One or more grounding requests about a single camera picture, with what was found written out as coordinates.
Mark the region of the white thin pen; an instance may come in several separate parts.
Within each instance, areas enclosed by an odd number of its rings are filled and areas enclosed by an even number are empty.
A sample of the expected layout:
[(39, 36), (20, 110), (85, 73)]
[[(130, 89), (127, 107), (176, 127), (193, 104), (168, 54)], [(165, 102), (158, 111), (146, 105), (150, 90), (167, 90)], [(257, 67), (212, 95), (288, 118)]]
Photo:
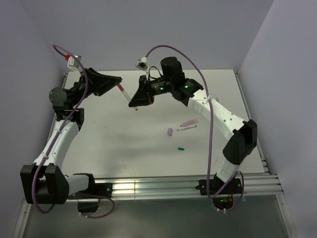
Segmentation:
[(131, 97), (127, 94), (127, 92), (125, 90), (122, 91), (122, 94), (124, 95), (124, 97), (127, 99), (127, 101), (130, 103), (131, 102)]

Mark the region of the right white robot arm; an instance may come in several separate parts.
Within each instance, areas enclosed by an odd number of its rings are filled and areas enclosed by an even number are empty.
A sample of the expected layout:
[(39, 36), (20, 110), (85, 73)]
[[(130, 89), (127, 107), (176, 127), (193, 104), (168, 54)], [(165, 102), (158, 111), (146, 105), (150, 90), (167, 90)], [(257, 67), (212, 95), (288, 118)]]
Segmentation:
[(176, 57), (164, 58), (160, 65), (160, 77), (151, 80), (149, 76), (140, 76), (139, 87), (129, 102), (129, 107), (148, 106), (154, 102), (155, 96), (171, 93), (175, 100), (210, 120), (227, 139), (222, 151), (224, 161), (214, 181), (216, 191), (226, 193), (232, 186), (230, 178), (257, 146), (257, 124), (252, 119), (245, 121), (236, 116), (207, 95), (200, 83), (186, 78)]

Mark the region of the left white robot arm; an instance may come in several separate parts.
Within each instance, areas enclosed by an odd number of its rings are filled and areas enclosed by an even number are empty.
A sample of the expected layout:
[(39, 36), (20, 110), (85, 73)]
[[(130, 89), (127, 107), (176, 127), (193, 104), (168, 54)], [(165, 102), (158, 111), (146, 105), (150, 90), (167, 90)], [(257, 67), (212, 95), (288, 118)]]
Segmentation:
[(84, 109), (78, 105), (90, 95), (102, 96), (122, 82), (118, 76), (104, 75), (92, 68), (80, 73), (69, 89), (56, 87), (49, 99), (56, 114), (51, 137), (39, 157), (20, 171), (29, 204), (63, 204), (69, 196), (80, 193), (85, 198), (96, 194), (94, 176), (77, 173), (66, 176), (61, 167), (68, 149), (84, 123)]

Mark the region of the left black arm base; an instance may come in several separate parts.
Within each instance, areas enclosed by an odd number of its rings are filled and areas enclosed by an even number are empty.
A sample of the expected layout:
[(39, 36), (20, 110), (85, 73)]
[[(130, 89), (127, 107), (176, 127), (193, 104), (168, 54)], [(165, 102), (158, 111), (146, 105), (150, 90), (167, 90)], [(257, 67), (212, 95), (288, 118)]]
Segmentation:
[[(112, 183), (96, 183), (93, 188), (89, 188), (76, 193), (78, 199), (88, 199), (97, 197), (111, 198)], [(100, 199), (97, 202), (78, 202), (77, 209), (81, 213), (95, 213), (99, 208)]]

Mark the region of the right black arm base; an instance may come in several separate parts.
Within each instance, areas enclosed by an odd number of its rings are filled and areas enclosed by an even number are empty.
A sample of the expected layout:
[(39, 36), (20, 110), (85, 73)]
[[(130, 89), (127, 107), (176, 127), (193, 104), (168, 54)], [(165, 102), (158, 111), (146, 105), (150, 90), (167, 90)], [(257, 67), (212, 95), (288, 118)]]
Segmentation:
[[(219, 190), (221, 190), (218, 195), (238, 195), (243, 193), (243, 185), (239, 178), (233, 178), (226, 186), (224, 182), (213, 178), (210, 179), (210, 197), (213, 197)], [(207, 180), (201, 179), (195, 189), (200, 192), (201, 196), (207, 196)]]

